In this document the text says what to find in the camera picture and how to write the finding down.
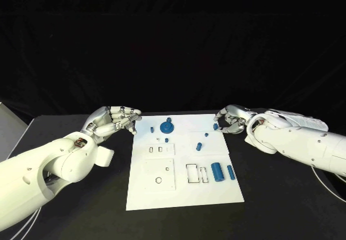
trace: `black tabletop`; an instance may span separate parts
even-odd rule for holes
[[[86,117],[37,117],[11,155],[79,131]],[[24,239],[344,240],[346,204],[327,192],[311,168],[278,153],[260,152],[245,143],[245,132],[223,136],[245,202],[125,211],[132,135],[121,130],[100,144],[113,150],[109,167],[95,165],[86,178],[60,191],[41,207]],[[8,240],[23,224],[0,232],[0,239]]]

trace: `robotic arm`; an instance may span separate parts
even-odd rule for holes
[[[346,177],[346,137],[327,132],[320,120],[281,113],[269,110],[258,114],[242,106],[227,105],[213,120],[224,116],[230,126],[217,130],[230,134],[245,130],[245,142],[262,152],[279,152],[308,166]]]
[[[139,114],[139,110],[122,106],[100,107],[80,132],[0,162],[0,231],[47,203],[66,185],[85,178],[93,164],[108,167],[113,151],[98,144],[119,129],[136,133]]]

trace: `table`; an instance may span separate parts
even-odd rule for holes
[[[87,115],[37,117],[11,155],[79,131],[86,118]],[[41,207],[24,239],[343,240],[346,204],[327,192],[307,165],[278,153],[260,152],[245,143],[245,136],[245,132],[224,134],[245,202],[125,211],[132,135],[121,130],[100,144],[113,150],[109,167],[95,165],[86,178],[60,191]],[[0,232],[0,239],[10,240],[23,224],[24,221]]]

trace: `black curtain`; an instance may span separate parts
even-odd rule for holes
[[[99,106],[227,104],[320,118],[346,134],[346,18],[298,1],[1,3],[0,101],[28,122]]]

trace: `robotic hand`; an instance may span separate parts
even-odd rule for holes
[[[80,132],[0,162],[0,231],[14,225],[80,181],[93,164],[108,167],[113,151],[98,146],[119,130],[136,133],[141,111],[122,106],[100,107]]]
[[[245,142],[262,152],[284,156],[308,166],[346,177],[346,137],[327,132],[327,125],[296,113],[271,109],[258,114],[237,105],[227,105],[213,120],[224,116],[229,127],[222,133],[246,130]]]

